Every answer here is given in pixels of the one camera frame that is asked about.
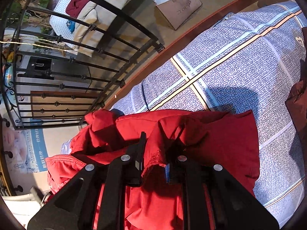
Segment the dark red garment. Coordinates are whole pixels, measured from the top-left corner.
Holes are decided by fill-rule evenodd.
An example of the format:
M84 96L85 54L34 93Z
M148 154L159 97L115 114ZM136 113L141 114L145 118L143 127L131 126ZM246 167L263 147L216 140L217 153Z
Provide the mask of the dark red garment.
M306 147L306 59L300 60L300 80L295 83L285 102L303 147Z

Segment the red puffer jacket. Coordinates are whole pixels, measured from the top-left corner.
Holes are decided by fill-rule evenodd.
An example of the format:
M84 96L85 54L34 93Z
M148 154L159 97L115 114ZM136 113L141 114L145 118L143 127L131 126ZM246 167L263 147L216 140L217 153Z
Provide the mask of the red puffer jacket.
M158 110L118 115L98 110L70 142L70 153L47 158L47 181L57 193L83 167L110 164L139 141L144 151L143 184L126 189L126 229L182 229L182 186L166 182L171 161L220 165L248 192L260 175L257 125L251 110L240 114L215 111Z

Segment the white bed with bedding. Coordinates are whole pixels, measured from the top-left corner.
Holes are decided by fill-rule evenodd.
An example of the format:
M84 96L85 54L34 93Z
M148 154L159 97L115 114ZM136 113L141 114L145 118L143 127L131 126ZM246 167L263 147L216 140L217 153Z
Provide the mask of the white bed with bedding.
M105 0L122 9L131 0ZM89 0L59 0L54 12L78 19L102 30L107 30L116 15ZM56 15L51 15L50 25L55 34L91 47L97 47L103 33L90 30L87 26Z

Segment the black iron railing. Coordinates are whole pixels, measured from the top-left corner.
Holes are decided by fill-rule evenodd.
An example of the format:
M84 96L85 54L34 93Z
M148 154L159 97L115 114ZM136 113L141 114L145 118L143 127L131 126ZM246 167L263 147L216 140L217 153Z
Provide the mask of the black iron railing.
M129 71L150 50L162 51L158 37L137 22L143 0L122 9L89 0L114 13L105 31L54 12L59 0L1 0L1 123L15 130L80 126L126 84ZM97 47L55 34L56 15L103 33Z

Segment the brown paper shopping bag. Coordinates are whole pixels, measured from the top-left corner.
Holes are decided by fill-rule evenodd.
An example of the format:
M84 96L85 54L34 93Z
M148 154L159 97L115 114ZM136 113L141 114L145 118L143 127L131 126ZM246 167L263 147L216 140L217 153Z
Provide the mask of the brown paper shopping bag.
M197 9L200 0L153 0L173 30L177 30Z

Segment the blue white wall poster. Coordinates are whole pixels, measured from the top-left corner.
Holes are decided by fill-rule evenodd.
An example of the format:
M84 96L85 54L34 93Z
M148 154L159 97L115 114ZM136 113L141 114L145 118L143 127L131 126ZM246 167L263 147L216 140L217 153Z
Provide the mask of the blue white wall poster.
M42 129L14 130L3 124L3 147L11 174L38 173L47 170L48 158Z

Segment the blue plaid bed sheet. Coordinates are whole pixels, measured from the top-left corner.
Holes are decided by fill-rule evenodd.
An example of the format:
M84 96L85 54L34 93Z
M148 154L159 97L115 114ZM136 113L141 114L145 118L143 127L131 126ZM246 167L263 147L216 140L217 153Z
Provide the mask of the blue plaid bed sheet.
M306 58L306 17L295 2L229 15L135 85L112 106L125 115L162 109L252 110L260 177L256 198L291 224L306 213L306 147L285 102Z

